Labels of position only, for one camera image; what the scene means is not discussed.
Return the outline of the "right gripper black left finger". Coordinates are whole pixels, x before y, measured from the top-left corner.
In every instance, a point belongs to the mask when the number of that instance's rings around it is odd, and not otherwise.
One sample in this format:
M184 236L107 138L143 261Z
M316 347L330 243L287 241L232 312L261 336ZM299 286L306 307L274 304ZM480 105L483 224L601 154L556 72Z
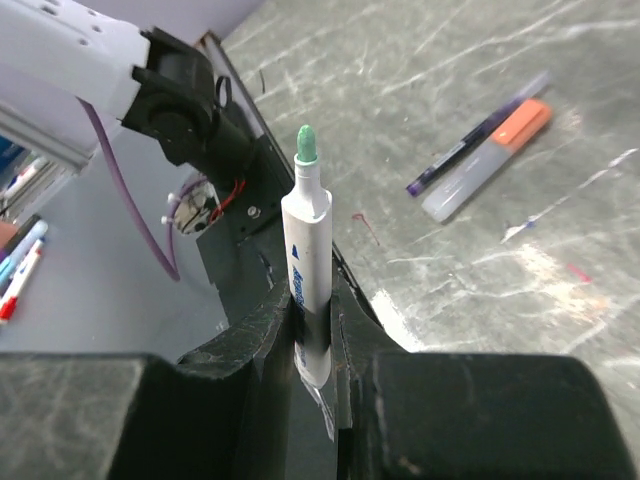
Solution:
M281 479L293 334L289 295L274 288L247 316L177 364L192 395L190 452L208 479Z

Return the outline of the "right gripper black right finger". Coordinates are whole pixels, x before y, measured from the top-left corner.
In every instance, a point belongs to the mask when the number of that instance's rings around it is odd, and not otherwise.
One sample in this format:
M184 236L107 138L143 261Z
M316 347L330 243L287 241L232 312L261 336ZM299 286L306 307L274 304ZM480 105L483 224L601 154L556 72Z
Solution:
M415 477L415 358L392 340L341 274L331 303L337 477Z

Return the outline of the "white green-tipped highlighter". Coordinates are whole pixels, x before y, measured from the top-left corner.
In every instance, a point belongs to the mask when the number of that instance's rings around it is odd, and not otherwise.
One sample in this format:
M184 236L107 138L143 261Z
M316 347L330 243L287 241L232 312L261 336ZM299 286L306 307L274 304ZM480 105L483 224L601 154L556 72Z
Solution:
M332 369L332 206L331 192L321 185L315 132L303 125L297 134L294 186L281 199L281 213L296 324L294 363L321 409L330 439L335 420L321 389Z

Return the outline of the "grey marker orange tip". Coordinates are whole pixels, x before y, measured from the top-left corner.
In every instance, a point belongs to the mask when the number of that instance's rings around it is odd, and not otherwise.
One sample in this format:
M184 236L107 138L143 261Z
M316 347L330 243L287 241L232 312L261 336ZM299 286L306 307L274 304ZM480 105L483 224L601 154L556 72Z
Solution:
M422 209L444 223L481 189L522 147L483 142L422 202Z

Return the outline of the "dark blue pen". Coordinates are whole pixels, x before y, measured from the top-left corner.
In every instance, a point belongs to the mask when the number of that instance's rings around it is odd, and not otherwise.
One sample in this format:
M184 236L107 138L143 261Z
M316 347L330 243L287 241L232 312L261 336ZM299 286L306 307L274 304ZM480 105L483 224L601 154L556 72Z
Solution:
M463 156L471 152L479 143L486 140L524 101L544 90L550 81L550 73L542 72L521 88L509 101L492 112L470 132L462 137L453 147L426 168L407 187L408 194L416 198L437 178L459 162Z

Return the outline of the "large orange marker cap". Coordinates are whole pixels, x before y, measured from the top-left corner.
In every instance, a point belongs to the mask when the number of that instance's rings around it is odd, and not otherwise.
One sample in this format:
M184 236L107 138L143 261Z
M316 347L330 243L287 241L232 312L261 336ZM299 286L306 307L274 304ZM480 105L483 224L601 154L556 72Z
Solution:
M490 136L497 145L516 153L552 117L552 109L546 103L530 98L523 102Z

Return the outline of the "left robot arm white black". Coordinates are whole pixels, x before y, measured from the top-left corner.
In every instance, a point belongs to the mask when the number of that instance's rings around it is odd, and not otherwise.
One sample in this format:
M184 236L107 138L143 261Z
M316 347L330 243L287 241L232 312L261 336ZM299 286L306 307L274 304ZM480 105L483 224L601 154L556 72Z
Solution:
M254 1L5 1L1 132L79 169L88 130L73 107L155 139L175 165L222 186L256 156L249 123L217 91L225 64L200 51L257 8Z

